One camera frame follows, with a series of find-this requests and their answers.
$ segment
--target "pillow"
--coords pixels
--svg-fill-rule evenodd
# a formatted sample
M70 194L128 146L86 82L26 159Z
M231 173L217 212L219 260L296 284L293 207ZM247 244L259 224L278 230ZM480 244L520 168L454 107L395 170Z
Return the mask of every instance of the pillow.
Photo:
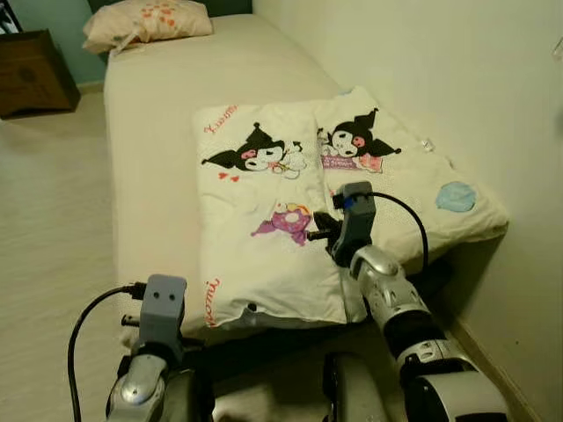
M131 42L209 35L204 4L187 0L125 0L104 6L84 26L83 48L99 54Z

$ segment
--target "black cable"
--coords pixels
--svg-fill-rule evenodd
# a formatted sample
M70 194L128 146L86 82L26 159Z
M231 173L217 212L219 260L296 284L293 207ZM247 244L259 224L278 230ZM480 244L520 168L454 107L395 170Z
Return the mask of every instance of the black cable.
M408 214L412 216L412 218L416 221L416 224L419 226L420 229L420 237L422 237L422 272L424 273L428 269L428 236L426 233L426 229L424 228L424 224L422 224L422 220L420 217L414 212L412 208L410 208L405 202L402 200L398 200L394 196L388 195L387 193L380 193L380 192L372 192L372 193L358 193L356 195L352 195L354 197L358 196L375 196L378 198L384 198L386 200L390 200L395 202L396 204L400 205L404 208Z
M80 401L78 399L78 388L77 388L77 378L74 372L74 349L77 343L78 332L82 327L82 324L88 314L96 308L102 301L107 299L110 296L117 295L118 293L129 293L133 299L142 299L144 295L144 290L146 288L146 284L144 283L135 283L132 286L123 286L112 288L108 290L104 294L98 296L94 299L85 310L82 311L80 317L78 318L77 322L74 325L74 329L72 330L72 334L70 335L69 340L69 350L67 352L67 371L69 374L69 386L70 386L70 398L72 399L72 413L74 416L74 422L81 422L82 416L80 414Z

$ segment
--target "baseboard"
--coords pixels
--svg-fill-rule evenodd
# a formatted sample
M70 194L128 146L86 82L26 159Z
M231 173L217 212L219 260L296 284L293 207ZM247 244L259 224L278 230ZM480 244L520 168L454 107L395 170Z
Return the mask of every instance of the baseboard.
M460 321L443 303L433 303L432 305L437 319L448 328L450 334L473 359L479 369L501 391L507 400L512 420L515 422L542 422L542 419L530 407L522 391L510 379L508 374L501 367L493 364L490 356L472 335L467 325Z
M104 91L104 81L85 82L77 84L77 88L82 95L93 94Z

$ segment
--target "white bed sheet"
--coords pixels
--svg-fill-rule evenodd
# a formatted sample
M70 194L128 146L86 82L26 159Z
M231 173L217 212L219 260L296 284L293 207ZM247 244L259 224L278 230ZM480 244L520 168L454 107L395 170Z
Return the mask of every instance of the white bed sheet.
M110 59L105 84L113 163L117 280L153 273L188 281L183 332L209 338L199 275L199 210L191 116L205 106L331 98L338 85L263 19L213 19L215 34ZM139 303L121 300L121 311Z

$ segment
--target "teal wall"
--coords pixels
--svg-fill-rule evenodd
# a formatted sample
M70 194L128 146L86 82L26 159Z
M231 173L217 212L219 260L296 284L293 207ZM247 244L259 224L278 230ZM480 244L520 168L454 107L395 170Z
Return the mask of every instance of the teal wall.
M82 28L91 16L86 0L9 0L24 31L48 29L77 84L101 81L106 65L82 49Z

